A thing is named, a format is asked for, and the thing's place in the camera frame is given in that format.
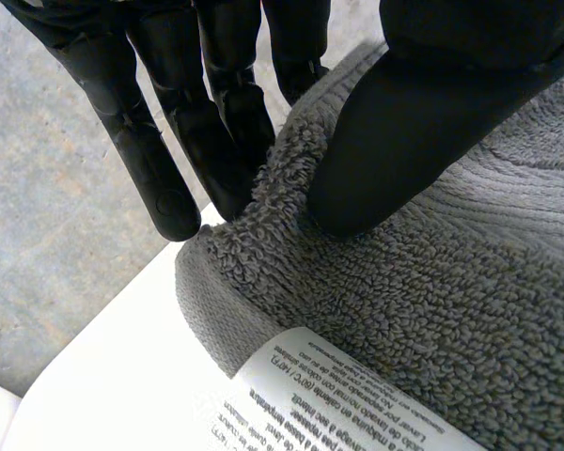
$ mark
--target concrete floor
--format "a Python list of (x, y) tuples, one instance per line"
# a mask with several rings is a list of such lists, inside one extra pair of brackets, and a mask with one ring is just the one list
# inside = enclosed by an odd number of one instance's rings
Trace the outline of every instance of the concrete floor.
[[(333, 67), (381, 39), (378, 0), (333, 0)], [(274, 78), (267, 24), (258, 82), (276, 128), (289, 107)], [(200, 208), (208, 198), (140, 85)], [(40, 371), (166, 245), (85, 95), (0, 5), (0, 385), (22, 396)]]

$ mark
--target white table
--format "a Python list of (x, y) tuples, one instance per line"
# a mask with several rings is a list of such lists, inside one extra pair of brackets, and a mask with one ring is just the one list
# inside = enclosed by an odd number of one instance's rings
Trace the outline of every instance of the white table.
[[(203, 222), (221, 222), (213, 205)], [(186, 324), (169, 244), (48, 365), (2, 449), (201, 449), (228, 379)]]

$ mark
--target care label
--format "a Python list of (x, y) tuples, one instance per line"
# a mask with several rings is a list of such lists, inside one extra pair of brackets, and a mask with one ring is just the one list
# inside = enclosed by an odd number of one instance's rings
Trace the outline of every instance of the care label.
[(210, 449), (484, 449), (307, 328), (268, 341), (233, 386), (210, 425)]

